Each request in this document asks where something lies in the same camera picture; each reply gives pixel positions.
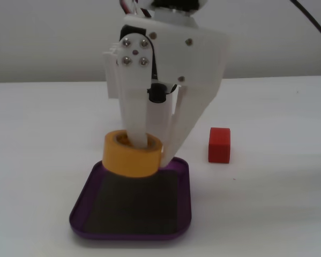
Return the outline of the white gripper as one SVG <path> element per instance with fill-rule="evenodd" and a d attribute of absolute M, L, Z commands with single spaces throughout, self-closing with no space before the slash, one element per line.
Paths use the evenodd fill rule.
<path fill-rule="evenodd" d="M 147 147 L 147 90 L 152 81 L 153 59 L 160 82 L 182 85 L 163 143 L 160 166 L 165 167 L 217 95 L 228 36 L 198 27 L 194 18 L 184 14 L 156 14 L 153 18 L 129 14 L 123 23 L 146 31 L 145 36 L 132 33 L 123 37 L 117 48 L 122 121 L 134 147 Z"/>

